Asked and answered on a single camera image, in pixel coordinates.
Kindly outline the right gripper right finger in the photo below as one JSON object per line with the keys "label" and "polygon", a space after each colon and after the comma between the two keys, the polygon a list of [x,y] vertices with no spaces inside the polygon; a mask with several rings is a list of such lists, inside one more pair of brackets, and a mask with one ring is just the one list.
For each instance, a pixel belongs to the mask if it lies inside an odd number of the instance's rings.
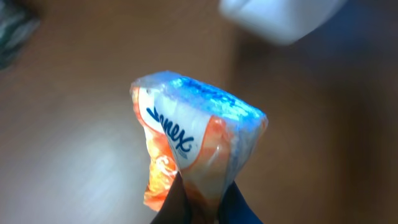
{"label": "right gripper right finger", "polygon": [[227,189],[218,211],[219,224],[262,224],[262,221],[246,203],[237,184]]}

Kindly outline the dark green round-label box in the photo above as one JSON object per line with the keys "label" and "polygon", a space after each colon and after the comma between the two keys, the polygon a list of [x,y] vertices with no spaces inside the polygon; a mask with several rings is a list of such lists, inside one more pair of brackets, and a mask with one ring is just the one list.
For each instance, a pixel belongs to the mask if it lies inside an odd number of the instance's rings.
{"label": "dark green round-label box", "polygon": [[28,7],[1,0],[1,70],[15,61],[39,25],[40,19]]}

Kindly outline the orange tissue pack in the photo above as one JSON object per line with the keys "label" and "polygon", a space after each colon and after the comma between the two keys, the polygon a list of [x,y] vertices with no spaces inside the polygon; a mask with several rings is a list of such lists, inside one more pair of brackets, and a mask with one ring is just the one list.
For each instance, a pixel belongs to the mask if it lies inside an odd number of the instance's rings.
{"label": "orange tissue pack", "polygon": [[267,128],[259,109],[215,86],[175,72],[131,85],[150,156],[144,203],[159,211],[176,176],[189,204],[217,223],[221,201]]}

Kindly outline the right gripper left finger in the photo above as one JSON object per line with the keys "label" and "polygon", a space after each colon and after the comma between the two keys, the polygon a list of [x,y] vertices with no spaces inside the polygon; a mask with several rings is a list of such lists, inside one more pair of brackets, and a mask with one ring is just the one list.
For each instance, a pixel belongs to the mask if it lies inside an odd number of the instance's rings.
{"label": "right gripper left finger", "polygon": [[163,206],[150,224],[190,224],[191,219],[190,204],[178,173]]}

